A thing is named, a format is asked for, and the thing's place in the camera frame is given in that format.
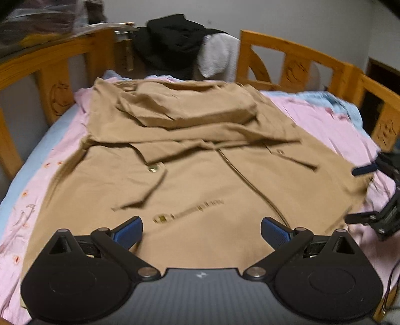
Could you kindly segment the clear plastic bag of clothes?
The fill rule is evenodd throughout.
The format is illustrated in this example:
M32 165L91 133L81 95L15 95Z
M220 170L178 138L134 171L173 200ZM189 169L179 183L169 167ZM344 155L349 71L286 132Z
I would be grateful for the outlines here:
M1 1L1 57L106 21L103 1Z

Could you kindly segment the light blue blanket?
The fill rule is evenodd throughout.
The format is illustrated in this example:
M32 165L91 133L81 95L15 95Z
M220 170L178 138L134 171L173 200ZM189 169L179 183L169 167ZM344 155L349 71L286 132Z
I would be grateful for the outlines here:
M369 160L370 138L362 129L358 108L326 91L288 94L263 91L279 110L297 125L348 161L360 165ZM37 144L1 202L1 242L8 243L17 232L29 239L51 178L76 151L86 134L92 89L79 89L76 104L49 128Z

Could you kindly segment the white grey hanging cloth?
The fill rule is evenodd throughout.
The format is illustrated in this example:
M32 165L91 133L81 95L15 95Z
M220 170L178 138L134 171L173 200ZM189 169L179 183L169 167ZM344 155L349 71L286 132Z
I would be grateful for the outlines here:
M196 58L194 79L234 82L239 47L240 40L230 34L217 33L205 36Z

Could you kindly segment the black garment on headboard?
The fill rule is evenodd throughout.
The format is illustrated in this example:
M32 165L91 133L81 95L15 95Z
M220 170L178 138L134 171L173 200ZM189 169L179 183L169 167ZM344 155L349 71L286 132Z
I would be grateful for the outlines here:
M149 20L132 37L132 48L150 75L190 80L204 37L220 31L187 20L182 13Z

